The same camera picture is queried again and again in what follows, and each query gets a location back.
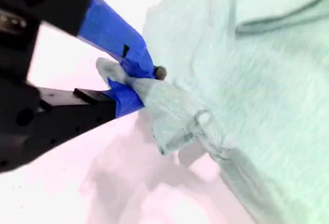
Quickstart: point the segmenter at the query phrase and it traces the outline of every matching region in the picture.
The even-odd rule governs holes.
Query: cloth garment
[[[325,224],[328,28],[329,0],[163,0],[143,35],[167,82],[103,75],[138,93],[164,154],[201,142],[258,223]]]

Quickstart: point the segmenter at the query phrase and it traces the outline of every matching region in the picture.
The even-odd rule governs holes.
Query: fabric fold
[[[236,31],[264,32],[329,15],[322,0],[236,0]]]

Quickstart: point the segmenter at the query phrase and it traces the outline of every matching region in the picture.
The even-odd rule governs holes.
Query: white background
[[[141,32],[147,10],[161,0],[106,1]],[[104,90],[95,62],[106,56],[44,25],[29,81]],[[0,175],[0,223],[252,223],[202,154],[193,146],[161,156],[147,115],[132,114]]]

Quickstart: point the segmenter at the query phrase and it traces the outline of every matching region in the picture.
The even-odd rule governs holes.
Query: blue plastic part
[[[154,65],[143,37],[104,0],[92,0],[79,38],[107,52],[125,72],[136,78],[154,78]],[[116,100],[116,117],[144,108],[138,95],[128,86],[108,79],[111,90],[104,94]]]
[[[116,59],[128,75],[154,78],[154,65],[143,37],[104,0],[92,0],[79,37]]]
[[[130,87],[114,82],[109,78],[108,83],[111,86],[111,89],[103,91],[103,93],[116,101],[116,118],[120,118],[144,108],[143,102]]]

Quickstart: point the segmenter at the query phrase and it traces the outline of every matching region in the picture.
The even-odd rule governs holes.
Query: mint green fabric
[[[161,151],[201,142],[258,223],[329,223],[329,0],[163,0],[144,37],[166,82],[102,74]]]

